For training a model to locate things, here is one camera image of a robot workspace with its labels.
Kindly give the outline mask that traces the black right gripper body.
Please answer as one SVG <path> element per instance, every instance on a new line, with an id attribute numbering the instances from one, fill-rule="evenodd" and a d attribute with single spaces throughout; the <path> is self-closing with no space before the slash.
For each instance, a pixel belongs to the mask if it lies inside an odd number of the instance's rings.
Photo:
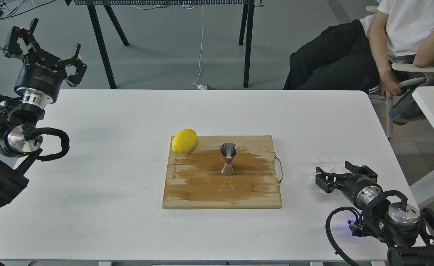
<path id="1" fill-rule="evenodd" d="M 364 174 L 351 174 L 337 178 L 339 189 L 357 209 L 363 210 L 383 192 L 375 180 Z"/>

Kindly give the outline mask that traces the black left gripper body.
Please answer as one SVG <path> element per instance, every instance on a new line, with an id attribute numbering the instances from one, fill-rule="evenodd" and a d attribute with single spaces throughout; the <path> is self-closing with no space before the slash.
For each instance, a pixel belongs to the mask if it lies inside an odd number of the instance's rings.
<path id="1" fill-rule="evenodd" d="M 24 63 L 14 91 L 17 95 L 22 96 L 26 89 L 33 89 L 46 94 L 51 99 L 50 102 L 55 103 L 64 79 L 64 72 L 51 70 L 37 62 Z"/>

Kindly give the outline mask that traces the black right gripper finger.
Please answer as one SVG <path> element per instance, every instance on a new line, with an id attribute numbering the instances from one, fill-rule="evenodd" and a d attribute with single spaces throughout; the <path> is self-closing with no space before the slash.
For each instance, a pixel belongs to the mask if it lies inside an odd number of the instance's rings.
<path id="1" fill-rule="evenodd" d="M 326 193 L 332 193 L 335 189 L 345 192 L 345 183 L 349 177 L 350 173 L 326 173 L 320 167 L 316 167 L 316 185 Z"/>
<path id="2" fill-rule="evenodd" d="M 363 174 L 373 181 L 377 181 L 378 175 L 371 168 L 366 165 L 357 166 L 353 165 L 349 161 L 345 161 L 345 168 L 352 174 Z"/>

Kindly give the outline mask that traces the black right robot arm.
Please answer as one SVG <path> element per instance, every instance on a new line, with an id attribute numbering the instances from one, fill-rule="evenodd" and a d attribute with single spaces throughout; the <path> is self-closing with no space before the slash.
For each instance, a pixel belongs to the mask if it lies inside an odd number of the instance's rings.
<path id="1" fill-rule="evenodd" d="M 316 167 L 316 184 L 326 193 L 339 189 L 352 207 L 333 210 L 326 222 L 328 241 L 349 265 L 357 263 L 336 243 L 331 232 L 331 219 L 340 211 L 350 211 L 355 219 L 348 221 L 353 236 L 371 236 L 387 244 L 387 260 L 391 266 L 434 266 L 434 213 L 418 210 L 408 204 L 399 191 L 384 191 L 377 183 L 377 173 L 368 166 L 346 161 L 348 173 L 326 173 Z"/>

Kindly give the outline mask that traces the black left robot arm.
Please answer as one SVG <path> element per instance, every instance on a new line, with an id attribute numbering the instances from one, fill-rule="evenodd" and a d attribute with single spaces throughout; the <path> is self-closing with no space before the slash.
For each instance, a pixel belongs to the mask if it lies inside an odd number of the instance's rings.
<path id="1" fill-rule="evenodd" d="M 14 26 L 2 47 L 5 57 L 18 58 L 23 66 L 14 86 L 17 97 L 0 95 L 0 208 L 27 187 L 25 173 L 35 161 L 68 153 L 70 138 L 64 131 L 36 125 L 46 105 L 57 101 L 62 82 L 79 85 L 87 69 L 79 56 L 80 44 L 69 59 L 42 49 L 33 35 L 37 23 L 35 18 L 27 28 Z"/>

